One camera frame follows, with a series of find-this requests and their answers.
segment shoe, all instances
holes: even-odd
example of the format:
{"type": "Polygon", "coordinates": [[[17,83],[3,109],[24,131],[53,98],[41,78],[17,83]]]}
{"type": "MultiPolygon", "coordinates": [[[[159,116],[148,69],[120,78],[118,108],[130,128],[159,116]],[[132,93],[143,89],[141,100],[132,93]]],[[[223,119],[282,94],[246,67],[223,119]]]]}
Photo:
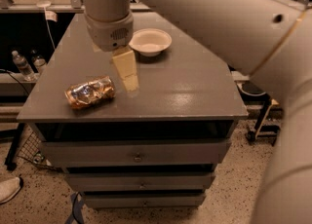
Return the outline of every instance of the shoe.
{"type": "Polygon", "coordinates": [[[23,180],[20,177],[0,182],[0,205],[12,199],[22,188],[22,185],[23,180]]]}

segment gray drawer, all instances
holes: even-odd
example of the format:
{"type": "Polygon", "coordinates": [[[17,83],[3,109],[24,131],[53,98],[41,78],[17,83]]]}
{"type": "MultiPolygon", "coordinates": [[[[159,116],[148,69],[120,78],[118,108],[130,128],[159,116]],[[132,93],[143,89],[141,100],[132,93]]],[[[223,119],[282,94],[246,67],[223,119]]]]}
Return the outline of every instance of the gray drawer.
{"type": "Polygon", "coordinates": [[[145,142],[43,142],[41,152],[54,167],[218,164],[229,139],[145,142]]]}
{"type": "Polygon", "coordinates": [[[141,173],[141,174],[68,174],[65,177],[74,191],[145,191],[207,189],[215,179],[210,173],[141,173]]]}
{"type": "Polygon", "coordinates": [[[86,195],[83,197],[87,207],[149,207],[149,206],[197,206],[206,198],[205,193],[198,194],[151,194],[151,195],[86,195]]]}

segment water bottle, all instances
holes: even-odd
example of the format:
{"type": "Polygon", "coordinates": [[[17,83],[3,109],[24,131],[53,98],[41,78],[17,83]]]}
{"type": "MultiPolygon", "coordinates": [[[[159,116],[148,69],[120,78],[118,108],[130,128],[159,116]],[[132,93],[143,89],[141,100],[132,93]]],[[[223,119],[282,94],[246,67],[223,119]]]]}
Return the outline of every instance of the water bottle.
{"type": "Polygon", "coordinates": [[[19,69],[19,72],[22,74],[24,80],[33,81],[36,79],[35,73],[33,72],[31,66],[29,65],[27,59],[20,55],[18,51],[12,51],[13,63],[19,69]]]}
{"type": "Polygon", "coordinates": [[[47,66],[46,60],[42,56],[38,55],[36,50],[31,50],[30,53],[32,54],[32,63],[36,67],[39,74],[41,74],[47,66]]]}

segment speckled floor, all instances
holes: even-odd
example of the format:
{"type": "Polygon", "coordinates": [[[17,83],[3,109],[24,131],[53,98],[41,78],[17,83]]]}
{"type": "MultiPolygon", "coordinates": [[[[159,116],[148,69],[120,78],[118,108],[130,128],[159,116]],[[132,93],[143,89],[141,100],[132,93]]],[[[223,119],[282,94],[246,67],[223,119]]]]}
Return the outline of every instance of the speckled floor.
{"type": "MultiPolygon", "coordinates": [[[[197,208],[123,208],[90,209],[82,207],[84,223],[249,223],[261,176],[273,151],[269,140],[250,145],[245,138],[247,126],[255,120],[241,121],[233,133],[232,145],[215,173],[204,203],[197,208]]],[[[23,133],[29,137],[30,128],[23,133]]],[[[0,160],[4,161],[10,143],[0,141],[0,160]]],[[[6,171],[0,166],[0,180],[21,176],[24,187],[8,203],[0,205],[0,223],[76,223],[70,218],[74,193],[63,180],[63,174],[38,169],[21,158],[18,167],[6,171]]]]}

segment bowl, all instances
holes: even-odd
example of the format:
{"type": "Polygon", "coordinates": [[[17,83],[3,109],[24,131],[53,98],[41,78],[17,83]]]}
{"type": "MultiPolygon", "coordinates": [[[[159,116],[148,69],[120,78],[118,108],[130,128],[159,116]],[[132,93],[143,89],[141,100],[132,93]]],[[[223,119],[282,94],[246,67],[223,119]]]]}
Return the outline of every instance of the bowl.
{"type": "Polygon", "coordinates": [[[157,56],[172,43],[172,37],[163,30],[146,28],[134,33],[129,45],[143,56],[157,56]]]}

